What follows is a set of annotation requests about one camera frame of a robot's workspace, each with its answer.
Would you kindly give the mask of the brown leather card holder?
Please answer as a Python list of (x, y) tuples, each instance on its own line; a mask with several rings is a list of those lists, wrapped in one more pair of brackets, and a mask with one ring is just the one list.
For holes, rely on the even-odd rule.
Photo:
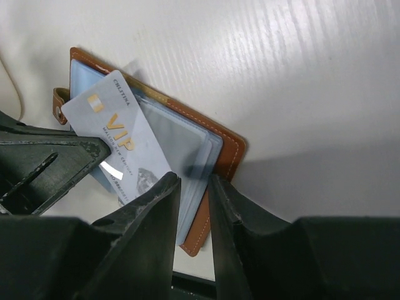
[(246, 152), (245, 140), (133, 76), (123, 76), (172, 169), (182, 179), (176, 244), (194, 257), (211, 230), (208, 178), (230, 181)]

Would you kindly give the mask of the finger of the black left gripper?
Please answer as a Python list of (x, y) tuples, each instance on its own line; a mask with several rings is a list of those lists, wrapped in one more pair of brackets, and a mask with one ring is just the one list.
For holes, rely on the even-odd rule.
[(28, 126), (1, 113), (1, 214), (42, 214), (110, 154), (98, 137)]

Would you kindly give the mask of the silver VIP card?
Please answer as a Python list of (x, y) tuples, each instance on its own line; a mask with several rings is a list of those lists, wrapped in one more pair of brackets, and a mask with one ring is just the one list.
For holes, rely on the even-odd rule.
[(169, 163), (126, 80), (113, 71), (61, 108), (78, 136), (101, 138), (111, 155), (101, 171), (127, 204), (148, 191)]

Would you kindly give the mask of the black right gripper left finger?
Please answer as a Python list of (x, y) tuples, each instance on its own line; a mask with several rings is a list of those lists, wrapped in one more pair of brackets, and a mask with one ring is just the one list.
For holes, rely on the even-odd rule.
[(1, 218), (2, 299), (168, 299), (181, 179), (92, 224), (76, 217)]

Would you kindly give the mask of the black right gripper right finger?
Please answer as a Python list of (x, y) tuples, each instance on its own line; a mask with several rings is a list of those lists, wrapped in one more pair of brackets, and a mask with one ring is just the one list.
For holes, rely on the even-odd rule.
[(209, 179), (218, 299), (398, 299), (399, 219), (286, 222)]

